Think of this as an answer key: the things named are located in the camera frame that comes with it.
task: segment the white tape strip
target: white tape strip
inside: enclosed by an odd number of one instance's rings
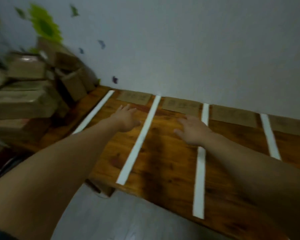
[[[203,105],[201,121],[208,125],[209,104]],[[197,169],[195,173],[192,215],[204,219],[204,185],[206,176],[206,150],[198,147]]]
[[[260,114],[263,130],[267,139],[270,156],[281,160],[280,153],[277,147],[275,135],[272,132],[269,117],[267,114]]]
[[[108,91],[108,93],[101,99],[101,101],[92,109],[92,111],[85,117],[85,119],[81,122],[81,124],[76,128],[76,130],[72,133],[78,133],[82,131],[86,126],[89,124],[89,122],[93,119],[93,117],[99,112],[99,110],[102,108],[102,106],[108,101],[108,99],[112,96],[114,93],[114,90]]]
[[[152,103],[151,109],[148,113],[147,119],[145,120],[143,128],[138,136],[138,139],[136,140],[136,143],[134,144],[127,161],[125,162],[123,168],[121,169],[121,172],[117,179],[117,184],[124,185],[126,183],[128,177],[129,177],[129,174],[132,170],[132,167],[138,157],[138,154],[142,147],[142,144],[147,136],[152,119],[153,119],[153,117],[156,113],[157,107],[159,105],[160,99],[161,99],[161,96],[156,95],[156,97]]]

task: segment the gray floor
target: gray floor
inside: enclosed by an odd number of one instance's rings
[[[82,185],[60,219],[52,240],[160,240],[228,238],[146,200],[116,191],[109,199]]]

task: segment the stack of cardboard boxes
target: stack of cardboard boxes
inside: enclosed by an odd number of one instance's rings
[[[40,55],[12,52],[0,70],[0,138],[38,140],[54,119],[95,88],[80,60],[61,44],[38,38]]]

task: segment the cardboard label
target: cardboard label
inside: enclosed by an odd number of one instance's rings
[[[151,96],[152,94],[150,93],[123,90],[118,96],[117,100],[132,104],[146,105],[150,100]]]
[[[198,117],[200,104],[196,101],[166,97],[163,101],[162,109]]]
[[[211,119],[253,128],[257,127],[256,113],[244,109],[212,105]]]
[[[300,120],[269,115],[271,128],[287,134],[300,136]]]

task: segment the left hand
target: left hand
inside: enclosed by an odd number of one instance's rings
[[[117,123],[120,132],[128,132],[131,131],[134,127],[141,125],[140,120],[136,120],[133,118],[133,114],[136,111],[136,108],[130,109],[130,104],[125,107],[121,105],[118,110],[111,115],[110,119],[115,120],[115,123]]]

